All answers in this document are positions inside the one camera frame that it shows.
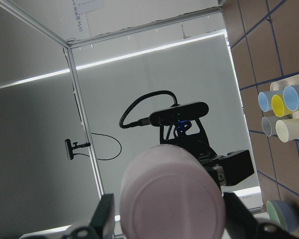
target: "light blue cup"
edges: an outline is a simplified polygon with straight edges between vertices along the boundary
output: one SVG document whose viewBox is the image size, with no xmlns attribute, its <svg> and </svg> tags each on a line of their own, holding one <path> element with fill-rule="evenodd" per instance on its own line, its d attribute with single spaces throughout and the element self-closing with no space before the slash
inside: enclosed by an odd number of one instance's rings
<svg viewBox="0 0 299 239">
<path fill-rule="evenodd" d="M 284 91 L 265 91 L 258 95 L 258 103 L 263 112 L 271 111 L 273 109 L 271 99 L 274 95 L 281 95 Z"/>
<path fill-rule="evenodd" d="M 299 85 L 285 87 L 284 101 L 289 110 L 299 110 Z"/>
<path fill-rule="evenodd" d="M 296 210 L 288 203 L 279 200 L 267 201 L 269 218 L 286 230 L 293 233 L 299 225 L 299 216 Z"/>
</svg>

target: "metal pole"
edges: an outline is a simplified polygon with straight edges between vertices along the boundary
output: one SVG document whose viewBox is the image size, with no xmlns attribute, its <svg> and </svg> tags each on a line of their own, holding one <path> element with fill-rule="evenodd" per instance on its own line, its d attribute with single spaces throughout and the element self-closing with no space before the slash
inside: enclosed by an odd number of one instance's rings
<svg viewBox="0 0 299 239">
<path fill-rule="evenodd" d="M 208 16 L 208 15 L 212 15 L 212 14 L 220 13 L 220 12 L 222 12 L 222 7 L 221 6 L 214 6 L 214 7 L 211 7 L 211 8 L 186 13 L 186 14 L 179 15 L 179 16 L 172 17 L 172 18 L 159 20 L 159 21 L 154 21 L 154 22 L 151 22 L 151 23 L 148 23 L 148 24 L 135 26 L 135 27 L 130 27 L 130 28 L 125 28 L 125 29 L 122 29 L 122 30 L 119 30 L 119 31 L 102 34 L 102 35 L 95 36 L 95 37 L 92 37 L 92 38 L 89 38 L 89 39 L 86 39 L 86 40 L 82 40 L 82 41 L 77 42 L 77 43 L 72 43 L 72 44 L 70 44 L 70 47 L 71 48 L 82 47 L 82 46 L 93 44 L 93 43 L 96 43 L 96 42 L 105 41 L 105 40 L 108 40 L 108 39 L 113 39 L 113 38 L 117 38 L 117 37 L 121 37 L 121 36 L 126 36 L 126 35 L 142 32 L 142 31 L 147 31 L 147 30 L 150 30 L 150 29 L 155 29 L 155 28 L 158 28 L 158 27 L 167 26 L 167 25 L 171 25 L 171 24 L 174 24 L 174 23 L 178 23 L 178 22 L 182 22 L 182 21 L 186 21 L 186 20 L 191 20 L 191 19 L 195 19 L 195 18 L 199 18 L 199 17 L 203 17 L 203 16 Z"/>
<path fill-rule="evenodd" d="M 44 35 L 50 37 L 52 40 L 59 43 L 61 46 L 65 48 L 69 48 L 69 44 L 64 41 L 62 38 L 54 34 L 52 31 L 48 30 L 45 26 L 34 20 L 30 15 L 20 9 L 17 5 L 13 2 L 9 1 L 6 2 L 4 0 L 0 0 L 0 7 L 5 9 L 6 11 L 10 12 L 12 15 L 19 18 L 21 21 L 25 22 L 26 24 L 30 25 L 34 29 L 38 30 L 39 32 L 43 33 Z"/>
<path fill-rule="evenodd" d="M 82 119 L 82 126 L 83 126 L 83 129 L 85 132 L 86 140 L 91 144 L 91 146 L 89 147 L 89 153 L 90 153 L 93 173 L 94 173 L 94 177 L 95 177 L 95 181 L 96 181 L 96 185 L 97 185 L 97 189 L 98 189 L 98 194 L 99 194 L 99 197 L 101 198 L 101 196 L 104 194 L 104 188 L 103 188 L 103 184 L 102 184 L 101 174 L 100 174 L 97 157 L 96 157 L 95 149 L 94 149 L 94 145 L 93 145 L 92 134 L 90 131 L 88 117 L 86 115 L 86 111 L 85 111 L 85 107 L 84 107 L 82 92 L 81 92 L 81 88 L 80 88 L 80 84 L 79 84 L 77 71 L 75 69 L 75 62 L 74 62 L 74 57 L 73 57 L 71 48 L 67 48 L 67 55 L 69 58 L 68 59 L 69 60 L 69 68 L 70 68 L 70 72 L 71 72 L 71 76 L 72 76 L 72 82 L 73 82 L 74 91 L 75 91 L 74 93 L 77 97 L 76 99 L 78 102 L 79 113 L 80 113 L 80 116 Z"/>
</svg>

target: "bowl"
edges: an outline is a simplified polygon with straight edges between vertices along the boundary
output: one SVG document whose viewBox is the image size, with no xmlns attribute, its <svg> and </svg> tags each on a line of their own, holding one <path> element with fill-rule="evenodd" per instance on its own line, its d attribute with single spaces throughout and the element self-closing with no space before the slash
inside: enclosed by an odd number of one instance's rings
<svg viewBox="0 0 299 239">
<path fill-rule="evenodd" d="M 293 233 L 299 225 L 299 216 L 296 210 L 287 202 L 280 200 L 267 201 L 269 218 L 286 230 Z"/>
</svg>

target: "tray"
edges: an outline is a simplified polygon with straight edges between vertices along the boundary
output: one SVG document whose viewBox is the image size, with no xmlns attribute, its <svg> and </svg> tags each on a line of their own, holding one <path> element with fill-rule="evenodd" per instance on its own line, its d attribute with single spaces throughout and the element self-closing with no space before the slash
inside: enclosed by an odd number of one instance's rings
<svg viewBox="0 0 299 239">
<path fill-rule="evenodd" d="M 271 91 L 283 90 L 286 86 L 299 85 L 299 75 L 291 76 L 280 81 L 272 82 L 270 84 Z M 289 115 L 291 119 L 299 119 L 299 111 Z"/>
</svg>

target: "black bracket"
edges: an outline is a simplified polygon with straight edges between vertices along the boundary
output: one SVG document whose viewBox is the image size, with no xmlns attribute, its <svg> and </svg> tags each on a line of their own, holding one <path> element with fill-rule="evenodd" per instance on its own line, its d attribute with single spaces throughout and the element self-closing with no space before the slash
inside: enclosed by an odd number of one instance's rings
<svg viewBox="0 0 299 239">
<path fill-rule="evenodd" d="M 65 140 L 65 148 L 66 148 L 66 152 L 68 154 L 68 159 L 69 160 L 72 160 L 74 158 L 73 150 L 75 150 L 77 148 L 85 148 L 85 147 L 91 146 L 90 143 L 83 143 L 83 144 L 78 145 L 78 142 L 74 142 L 73 145 L 74 146 L 72 146 L 70 139 L 67 138 Z"/>
</svg>

